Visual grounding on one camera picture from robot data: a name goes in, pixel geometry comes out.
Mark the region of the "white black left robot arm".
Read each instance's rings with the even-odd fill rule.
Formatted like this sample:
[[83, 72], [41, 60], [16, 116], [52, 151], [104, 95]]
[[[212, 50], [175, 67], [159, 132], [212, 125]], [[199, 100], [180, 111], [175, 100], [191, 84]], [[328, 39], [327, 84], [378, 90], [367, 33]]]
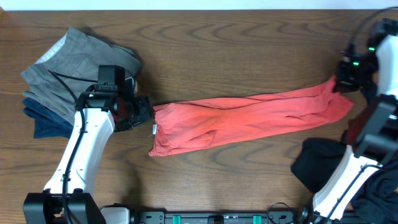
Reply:
[[62, 159], [41, 193], [23, 204], [27, 223], [131, 223], [126, 205], [99, 208], [93, 199], [100, 160], [109, 137], [154, 118], [146, 96], [118, 92], [83, 92]]

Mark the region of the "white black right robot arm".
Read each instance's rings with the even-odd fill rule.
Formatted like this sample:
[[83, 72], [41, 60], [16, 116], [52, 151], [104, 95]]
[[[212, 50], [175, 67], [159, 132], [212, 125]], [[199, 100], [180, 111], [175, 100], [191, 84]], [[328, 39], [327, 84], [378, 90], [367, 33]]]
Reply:
[[338, 223], [361, 186], [397, 154], [397, 21], [383, 19], [370, 31], [364, 54], [350, 42], [336, 72], [335, 91], [371, 88], [375, 99], [352, 120], [346, 149], [326, 185], [304, 207], [299, 223]]

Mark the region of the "red printed t-shirt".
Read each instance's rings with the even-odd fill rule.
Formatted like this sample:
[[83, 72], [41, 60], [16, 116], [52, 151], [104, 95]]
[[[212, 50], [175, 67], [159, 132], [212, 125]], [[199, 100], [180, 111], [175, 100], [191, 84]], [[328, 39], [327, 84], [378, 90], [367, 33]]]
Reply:
[[312, 129], [345, 117], [353, 102], [336, 79], [282, 93], [221, 97], [155, 106], [150, 156], [170, 156]]

